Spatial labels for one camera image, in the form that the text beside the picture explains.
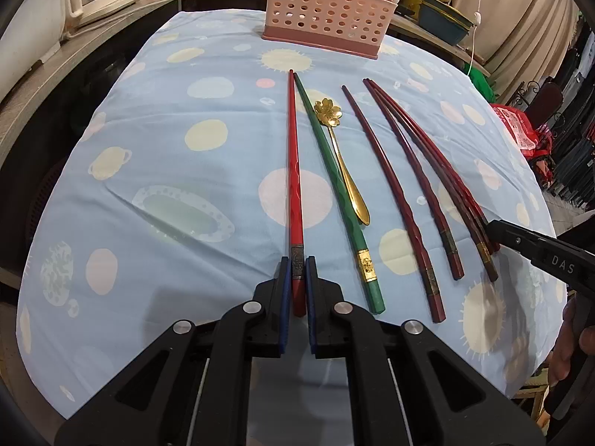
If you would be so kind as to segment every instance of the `green chopstick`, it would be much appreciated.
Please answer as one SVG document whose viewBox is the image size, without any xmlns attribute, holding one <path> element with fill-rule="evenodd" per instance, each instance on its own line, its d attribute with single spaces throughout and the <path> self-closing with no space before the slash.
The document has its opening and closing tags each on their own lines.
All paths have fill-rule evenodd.
<svg viewBox="0 0 595 446">
<path fill-rule="evenodd" d="M 328 141 L 322 131 L 322 126 L 314 114 L 312 103 L 303 88 L 302 81 L 299 79 L 298 74 L 294 74 L 295 83 L 297 90 L 303 101 L 303 106 L 306 109 L 306 114 L 312 124 L 316 141 L 318 142 L 318 148 L 322 154 L 322 160 L 324 166 L 327 168 L 328 177 L 331 180 L 332 188 L 334 189 L 335 196 L 337 197 L 338 208 L 341 210 L 341 216 L 343 217 L 343 223 L 347 229 L 347 235 L 349 235 L 349 241 L 355 253 L 355 261 L 358 264 L 359 272 L 361 274 L 366 299 L 368 300 L 368 306 L 370 312 L 373 314 L 379 314 L 386 310 L 385 301 L 380 293 L 380 286 L 378 285 L 378 279 L 376 278 L 376 272 L 374 271 L 374 263 L 370 258 L 370 250 L 364 238 L 361 228 L 359 227 L 358 217 L 351 206 L 349 200 L 349 194 L 347 188 L 341 177 L 341 173 L 337 167 L 337 163 L 334 160 Z"/>
</svg>

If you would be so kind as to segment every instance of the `beige curtain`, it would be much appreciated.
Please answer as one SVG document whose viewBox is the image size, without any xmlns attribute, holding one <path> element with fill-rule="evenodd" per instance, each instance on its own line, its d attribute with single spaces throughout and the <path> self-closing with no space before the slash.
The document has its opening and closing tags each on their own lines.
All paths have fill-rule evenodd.
<svg viewBox="0 0 595 446">
<path fill-rule="evenodd" d="M 479 0 L 453 0 L 475 20 Z M 506 102 L 521 82 L 554 76 L 572 38 L 578 7 L 573 0 L 481 0 L 475 52 L 486 60 L 488 82 Z M 462 45 L 471 48 L 471 34 Z"/>
</svg>

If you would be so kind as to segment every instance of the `white plastic bin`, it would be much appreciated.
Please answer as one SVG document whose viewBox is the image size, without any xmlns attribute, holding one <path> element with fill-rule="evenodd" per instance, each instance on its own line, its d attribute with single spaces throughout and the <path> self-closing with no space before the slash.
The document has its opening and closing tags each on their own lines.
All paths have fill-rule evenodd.
<svg viewBox="0 0 595 446">
<path fill-rule="evenodd" d="M 19 79 L 60 48 L 66 0 L 25 0 L 0 38 L 0 100 Z"/>
</svg>

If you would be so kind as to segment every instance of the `dark red chopstick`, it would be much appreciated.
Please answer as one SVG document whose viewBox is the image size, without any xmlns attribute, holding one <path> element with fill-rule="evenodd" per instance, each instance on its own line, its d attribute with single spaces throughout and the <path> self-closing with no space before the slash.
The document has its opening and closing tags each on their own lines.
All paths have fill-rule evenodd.
<svg viewBox="0 0 595 446">
<path fill-rule="evenodd" d="M 475 247 L 477 248 L 477 251 L 481 258 L 481 262 L 484 265 L 484 268 L 487 272 L 487 275 L 488 275 L 490 281 L 495 282 L 496 280 L 498 280 L 498 272 L 496 271 L 496 267 L 494 266 L 492 257 L 490 256 L 489 249 L 487 248 L 486 241 L 483 238 L 483 235 L 480 231 L 478 223 L 476 222 L 476 220 L 473 219 L 472 213 L 471 213 L 471 210 L 469 209 L 468 204 L 465 202 L 465 199 L 464 199 L 463 195 L 460 193 L 460 191 L 457 190 L 455 182 L 451 179 L 451 176 L 446 171 L 446 167 L 441 165 L 441 163 L 438 161 L 436 155 L 427 147 L 426 142 L 424 140 L 422 140 L 421 137 L 416 132 L 409 132 L 407 124 L 403 122 L 403 118 L 400 117 L 399 115 L 395 114 L 394 108 L 392 108 L 391 101 L 389 101 L 387 98 L 385 98 L 385 95 L 388 96 L 388 94 L 386 94 L 385 92 L 377 92 L 377 86 L 374 87 L 372 85 L 372 82 L 368 81 L 367 79 L 364 80 L 364 84 L 366 84 L 366 87 L 368 87 L 368 90 L 370 91 L 370 93 L 373 96 L 374 95 L 378 96 L 380 98 L 380 101 L 392 111 L 393 115 L 396 118 L 398 118 L 398 120 L 403 125 L 403 127 L 405 127 L 405 129 L 408 130 L 408 133 L 411 136 L 411 139 L 413 140 L 415 145 L 421 150 L 421 152 L 424 154 L 425 158 L 430 163 L 433 170 L 438 175 L 439 179 L 441 180 L 442 184 L 444 185 L 446 191 L 450 195 L 450 197 L 454 203 L 454 206 L 459 211 L 459 214 L 461 215 L 463 222 L 465 223 L 467 229 L 469 230 L 471 239 L 475 243 Z"/>
<path fill-rule="evenodd" d="M 455 184 L 455 189 L 458 190 L 460 196 L 465 203 L 466 207 L 468 207 L 471 217 L 474 219 L 477 229 L 480 232 L 482 240 L 484 244 L 489 250 L 489 253 L 492 254 L 494 251 L 498 251 L 500 249 L 500 245 L 498 243 L 492 243 L 487 237 L 485 227 L 487 226 L 487 219 L 481 210 L 481 207 L 477 204 L 475 199 L 473 198 L 471 192 L 463 183 L 460 176 L 457 172 L 452 168 L 450 162 L 444 157 L 440 149 L 434 144 L 432 139 L 424 132 L 424 130 L 405 112 L 405 110 L 394 101 L 394 99 L 389 96 L 378 84 L 376 84 L 373 80 L 369 80 L 370 84 L 376 89 L 389 103 L 389 108 L 391 108 L 394 116 L 400 121 L 403 125 L 405 130 L 409 133 L 409 135 L 413 138 L 413 134 L 417 135 L 418 138 L 425 144 L 425 148 L 428 149 L 428 152 L 432 153 L 436 160 L 441 164 L 443 167 L 446 168 L 446 173 L 450 176 L 450 179 L 453 180 Z"/>
<path fill-rule="evenodd" d="M 411 165 L 411 168 L 415 173 L 415 177 L 417 178 L 417 181 L 424 192 L 424 196 L 428 200 L 428 206 L 432 213 L 432 217 L 434 218 L 436 227 L 438 228 L 438 232 L 440 233 L 442 246 L 444 247 L 444 251 L 446 252 L 446 256 L 448 258 L 448 263 L 450 264 L 450 271 L 452 273 L 452 276 L 455 280 L 460 280 L 465 275 L 465 272 L 463 271 L 463 265 L 460 262 L 459 252 L 456 248 L 456 244 L 454 243 L 452 233 L 450 232 L 450 226 L 448 226 L 448 222 L 446 221 L 444 213 L 440 208 L 438 198 L 436 198 L 436 195 L 432 190 L 432 186 L 430 185 L 428 178 L 424 174 L 424 170 L 421 168 L 421 164 L 419 163 L 417 156 L 415 156 L 415 153 L 413 149 L 411 149 L 409 142 L 407 141 L 407 139 L 405 139 L 405 136 L 401 132 L 401 129 L 399 129 L 399 126 L 395 122 L 395 119 L 390 113 L 389 108 L 385 105 L 384 102 L 382 102 L 381 97 L 376 92 L 371 90 L 370 87 L 368 87 L 368 90 L 370 90 L 372 97 L 376 101 L 382 113 L 385 115 L 385 118 L 388 121 L 391 129 L 393 130 L 393 133 L 395 134 L 399 144 L 405 152 L 407 161 Z"/>
<path fill-rule="evenodd" d="M 293 70 L 289 71 L 289 247 L 292 259 L 293 314 L 306 314 L 306 285 L 304 282 L 302 192 L 299 182 L 298 126 L 296 123 L 296 95 Z"/>
<path fill-rule="evenodd" d="M 355 100 L 353 99 L 347 87 L 343 86 L 342 88 L 345 96 L 353 108 L 353 111 L 364 128 L 366 136 L 372 145 L 372 149 L 374 150 L 374 153 L 376 153 L 376 156 L 380 162 L 380 166 L 385 172 L 386 179 L 389 182 L 389 186 L 393 192 L 395 201 L 397 202 L 401 215 L 403 216 L 403 222 L 405 223 L 405 228 L 407 230 L 407 234 L 409 235 L 409 241 L 411 242 L 414 250 L 415 259 L 417 261 L 419 272 L 421 273 L 421 278 L 424 283 L 425 293 L 428 297 L 428 305 L 430 307 L 432 321 L 434 323 L 440 323 L 446 320 L 446 313 L 444 312 L 444 305 L 442 304 L 440 289 L 438 288 L 438 282 L 436 281 L 434 268 L 430 261 L 430 255 L 424 247 L 424 243 L 421 239 L 421 233 L 417 224 L 415 223 L 413 212 L 411 211 L 411 208 L 405 199 L 403 188 L 397 179 L 389 159 L 386 157 L 385 151 L 382 149 L 379 140 L 374 134 L 372 127 L 370 127 L 370 124 L 366 120 L 361 109 L 355 103 Z"/>
</svg>

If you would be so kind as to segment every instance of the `perforated plastic basket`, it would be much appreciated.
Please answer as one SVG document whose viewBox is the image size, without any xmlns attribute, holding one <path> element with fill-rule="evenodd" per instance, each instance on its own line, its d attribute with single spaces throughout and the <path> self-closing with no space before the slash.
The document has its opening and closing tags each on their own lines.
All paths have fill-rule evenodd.
<svg viewBox="0 0 595 446">
<path fill-rule="evenodd" d="M 268 0 L 266 40 L 378 58 L 392 0 Z"/>
</svg>

